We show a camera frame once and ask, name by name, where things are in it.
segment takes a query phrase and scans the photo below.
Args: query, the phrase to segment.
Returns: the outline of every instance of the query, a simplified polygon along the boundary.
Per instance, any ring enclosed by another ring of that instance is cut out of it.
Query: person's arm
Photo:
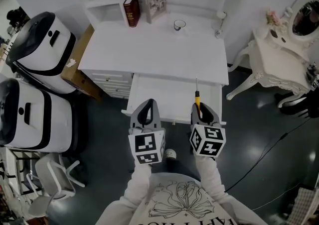
[[[217,163],[212,158],[194,154],[196,167],[201,177],[201,185],[206,193],[217,201],[222,208],[238,224],[267,225],[252,210],[237,199],[225,193],[225,187],[221,183]]]
[[[151,167],[135,162],[135,170],[120,200],[110,203],[96,225],[127,225],[150,187]]]

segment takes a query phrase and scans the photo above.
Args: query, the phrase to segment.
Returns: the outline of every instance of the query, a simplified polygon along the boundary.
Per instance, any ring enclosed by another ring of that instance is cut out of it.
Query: white shoe
[[[173,149],[166,149],[164,152],[164,158],[176,159],[177,155]]]

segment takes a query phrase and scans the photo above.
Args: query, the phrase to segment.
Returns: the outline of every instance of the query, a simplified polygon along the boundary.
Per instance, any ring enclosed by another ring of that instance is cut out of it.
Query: printed graphic on sweatshirt
[[[172,181],[167,186],[159,184],[157,191],[162,191],[167,201],[157,202],[151,198],[155,204],[149,209],[149,217],[167,219],[177,215],[190,215],[199,219],[214,212],[213,200],[203,195],[201,188],[194,181],[180,183]]]

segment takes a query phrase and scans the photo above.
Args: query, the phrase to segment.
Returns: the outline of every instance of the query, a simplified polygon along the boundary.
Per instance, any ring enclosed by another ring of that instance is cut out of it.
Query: black cable
[[[227,189],[225,192],[228,192],[229,190],[231,190],[232,188],[234,188],[237,184],[239,184],[257,165],[259,162],[262,161],[262,159],[281,141],[283,140],[287,135],[289,135],[291,132],[295,131],[296,129],[300,128],[302,125],[304,125],[306,122],[308,122],[311,118],[309,118],[308,120],[304,121],[303,123],[301,123],[299,126],[295,127],[294,129],[290,130],[289,132],[286,132],[285,134],[283,134],[277,141],[276,143],[270,147],[270,149],[264,154],[264,156],[262,156],[261,158],[259,158],[257,160],[257,162],[252,166],[251,169],[248,170],[248,172],[242,177],[240,178],[233,186],[231,186],[229,189]]]

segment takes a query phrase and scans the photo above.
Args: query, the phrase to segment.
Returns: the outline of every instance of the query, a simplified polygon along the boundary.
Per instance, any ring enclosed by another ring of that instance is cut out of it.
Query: fiducial marker cube
[[[195,124],[189,141],[197,155],[215,158],[226,143],[225,129]]]
[[[165,149],[164,130],[129,135],[129,141],[132,155],[140,164],[153,164],[162,161]]]

